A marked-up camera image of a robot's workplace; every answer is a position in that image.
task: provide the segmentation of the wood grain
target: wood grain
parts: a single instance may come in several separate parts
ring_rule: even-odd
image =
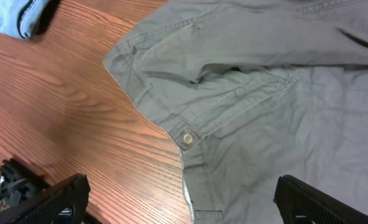
[[[0,164],[14,157],[51,184],[86,174],[103,223],[190,223],[175,144],[102,65],[161,4],[62,0],[43,35],[0,34]]]

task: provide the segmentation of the button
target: button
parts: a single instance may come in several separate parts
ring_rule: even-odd
[[[191,134],[185,134],[183,140],[185,144],[191,144],[194,141],[194,138]]]

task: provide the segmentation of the wooden floor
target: wooden floor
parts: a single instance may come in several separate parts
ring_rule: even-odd
[[[102,64],[163,2],[62,0],[41,36],[0,35],[0,164],[14,157],[51,184],[86,174],[103,223],[190,223],[173,141]]]

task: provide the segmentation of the light blue towel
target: light blue towel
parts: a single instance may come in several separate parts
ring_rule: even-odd
[[[49,0],[0,0],[0,33],[31,38]]]

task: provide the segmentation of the metal button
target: metal button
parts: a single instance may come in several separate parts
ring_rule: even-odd
[[[185,134],[183,140],[185,144],[191,144],[194,141],[194,138],[191,134]]]

